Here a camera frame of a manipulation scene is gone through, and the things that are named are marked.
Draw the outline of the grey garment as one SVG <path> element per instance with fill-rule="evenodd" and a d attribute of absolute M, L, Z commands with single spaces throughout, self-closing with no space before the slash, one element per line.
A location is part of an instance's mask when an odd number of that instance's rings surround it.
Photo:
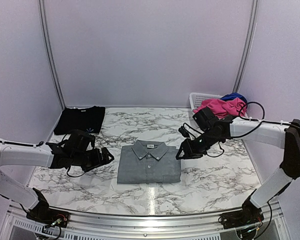
<path fill-rule="evenodd" d="M 181 161 L 178 149 L 160 141 L 137 140 L 121 148 L 117 170 L 118 184 L 179 183 Z"/>

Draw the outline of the black t-shirt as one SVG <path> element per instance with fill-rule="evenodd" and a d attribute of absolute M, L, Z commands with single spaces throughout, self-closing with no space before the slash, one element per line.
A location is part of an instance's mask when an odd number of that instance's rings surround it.
<path fill-rule="evenodd" d="M 65 108 L 53 133 L 55 135 L 65 135 L 72 130 L 81 130 L 86 133 L 99 134 L 105 113 L 106 108 L 103 106 Z"/>

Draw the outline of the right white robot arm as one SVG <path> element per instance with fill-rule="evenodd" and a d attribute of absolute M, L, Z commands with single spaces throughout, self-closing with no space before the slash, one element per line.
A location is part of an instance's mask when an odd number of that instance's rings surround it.
<path fill-rule="evenodd" d="M 203 133 L 186 138 L 176 154 L 178 160 L 199 159 L 217 143 L 242 140 L 262 182 L 243 202 L 241 210 L 223 213 L 226 226 L 242 225 L 262 217 L 261 208 L 280 195 L 300 177 L 300 120 L 268 121 L 248 120 L 228 116 L 205 123 Z"/>

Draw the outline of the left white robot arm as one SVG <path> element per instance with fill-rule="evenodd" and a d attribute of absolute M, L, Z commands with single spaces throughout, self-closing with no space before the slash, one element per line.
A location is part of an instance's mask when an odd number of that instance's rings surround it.
<path fill-rule="evenodd" d="M 115 158 L 107 148 L 96 148 L 95 136 L 82 130 L 72 130 L 68 138 L 58 143 L 30 144 L 0 138 L 0 167 L 35 166 L 48 169 L 70 170 L 80 167 L 84 173 L 111 163 Z M 0 170 L 0 195 L 28 208 L 29 213 L 48 223 L 53 211 L 43 194 L 34 188 L 5 175 Z"/>

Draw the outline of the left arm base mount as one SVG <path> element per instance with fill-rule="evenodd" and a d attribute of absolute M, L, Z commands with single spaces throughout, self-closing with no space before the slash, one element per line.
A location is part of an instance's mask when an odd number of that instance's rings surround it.
<path fill-rule="evenodd" d="M 26 218 L 43 223 L 43 224 L 52 224 L 53 222 L 57 221 L 58 219 L 61 219 L 61 222 L 59 225 L 62 228 L 66 228 L 68 226 L 70 213 L 67 211 L 61 211 L 56 209 L 44 209 L 39 211 L 30 210 L 26 214 Z"/>

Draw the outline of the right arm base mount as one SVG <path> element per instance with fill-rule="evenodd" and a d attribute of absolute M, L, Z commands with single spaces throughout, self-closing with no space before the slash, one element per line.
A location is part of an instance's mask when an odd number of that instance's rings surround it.
<path fill-rule="evenodd" d="M 257 209 L 255 211 L 250 208 L 225 212 L 218 218 L 218 222 L 224 229 L 243 227 L 246 225 L 260 223 L 263 220 L 264 215 L 261 209 Z"/>

